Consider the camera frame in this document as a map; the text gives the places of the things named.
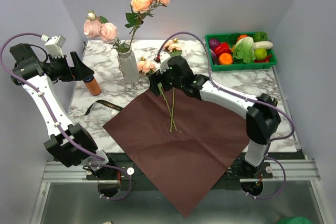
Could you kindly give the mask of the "light pink rose stem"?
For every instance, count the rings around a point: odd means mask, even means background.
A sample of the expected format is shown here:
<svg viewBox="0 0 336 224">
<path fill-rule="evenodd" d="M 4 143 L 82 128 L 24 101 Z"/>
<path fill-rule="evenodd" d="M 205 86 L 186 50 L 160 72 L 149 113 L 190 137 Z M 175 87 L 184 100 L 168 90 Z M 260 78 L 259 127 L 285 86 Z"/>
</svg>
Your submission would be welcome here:
<svg viewBox="0 0 336 224">
<path fill-rule="evenodd" d="M 83 25 L 83 33 L 89 39 L 99 39 L 111 45 L 118 52 L 128 52 L 131 46 L 119 39 L 117 27 L 103 16 L 97 16 L 93 10 L 88 11 Z"/>
</svg>

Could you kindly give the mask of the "pink rose stem with bud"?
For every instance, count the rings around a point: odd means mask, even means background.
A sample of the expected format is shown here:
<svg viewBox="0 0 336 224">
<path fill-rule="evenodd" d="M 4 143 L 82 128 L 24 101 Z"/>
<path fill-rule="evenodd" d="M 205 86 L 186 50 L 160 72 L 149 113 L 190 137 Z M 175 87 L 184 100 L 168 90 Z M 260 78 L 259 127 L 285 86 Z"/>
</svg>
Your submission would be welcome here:
<svg viewBox="0 0 336 224">
<path fill-rule="evenodd" d="M 146 76 L 149 76 L 150 74 L 153 74 L 156 66 L 150 61 L 147 61 L 144 57 L 140 58 L 140 61 L 137 63 L 137 68 L 139 73 L 143 73 Z M 173 96 L 172 96 L 172 106 L 169 105 L 168 100 L 163 93 L 163 86 L 161 84 L 158 85 L 160 96 L 162 96 L 163 100 L 165 101 L 165 104 L 167 106 L 169 115 L 170 115 L 170 132 L 175 129 L 177 131 L 177 127 L 174 121 L 174 105 L 175 105 L 175 89 L 173 88 Z"/>
</svg>

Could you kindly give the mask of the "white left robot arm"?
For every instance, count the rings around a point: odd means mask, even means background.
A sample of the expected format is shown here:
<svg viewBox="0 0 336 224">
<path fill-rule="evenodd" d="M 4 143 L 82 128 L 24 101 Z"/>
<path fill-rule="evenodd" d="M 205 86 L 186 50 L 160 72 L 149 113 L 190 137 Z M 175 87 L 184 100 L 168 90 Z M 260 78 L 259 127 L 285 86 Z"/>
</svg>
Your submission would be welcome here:
<svg viewBox="0 0 336 224">
<path fill-rule="evenodd" d="M 117 171 L 115 164 L 98 149 L 87 130 L 71 121 L 53 89 L 55 81 L 82 81 L 92 77 L 94 71 L 74 51 L 70 53 L 72 67 L 65 55 L 49 54 L 48 62 L 40 61 L 30 44 L 18 44 L 9 51 L 16 60 L 12 81 L 31 96 L 46 123 L 49 140 L 44 143 L 45 149 L 66 167 L 87 162 L 104 179 L 112 179 Z"/>
</svg>

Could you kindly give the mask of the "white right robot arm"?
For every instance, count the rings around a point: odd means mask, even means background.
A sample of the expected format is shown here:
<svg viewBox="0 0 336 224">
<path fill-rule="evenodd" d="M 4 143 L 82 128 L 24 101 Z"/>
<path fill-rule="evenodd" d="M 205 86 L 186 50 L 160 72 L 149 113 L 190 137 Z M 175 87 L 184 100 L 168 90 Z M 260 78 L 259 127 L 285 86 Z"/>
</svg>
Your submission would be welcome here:
<svg viewBox="0 0 336 224">
<path fill-rule="evenodd" d="M 160 69 L 149 75 L 149 81 L 150 90 L 157 96 L 177 88 L 188 97 L 215 103 L 244 118 L 249 144 L 241 171 L 249 178 L 259 174 L 270 138 L 281 122 L 274 99 L 264 93 L 254 98 L 226 88 L 208 76 L 194 74 L 181 56 L 163 58 Z"/>
</svg>

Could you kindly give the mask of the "red wrapping paper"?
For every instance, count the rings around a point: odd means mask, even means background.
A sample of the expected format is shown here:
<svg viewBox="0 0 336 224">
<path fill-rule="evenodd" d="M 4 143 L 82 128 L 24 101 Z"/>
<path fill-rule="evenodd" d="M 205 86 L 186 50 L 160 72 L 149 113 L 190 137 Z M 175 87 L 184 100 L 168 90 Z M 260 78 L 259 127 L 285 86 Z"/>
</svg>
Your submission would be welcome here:
<svg viewBox="0 0 336 224">
<path fill-rule="evenodd" d="M 174 113 L 165 103 L 174 98 Z M 145 91 L 104 125 L 136 166 L 184 217 L 248 145 L 245 120 L 211 102 Z"/>
</svg>

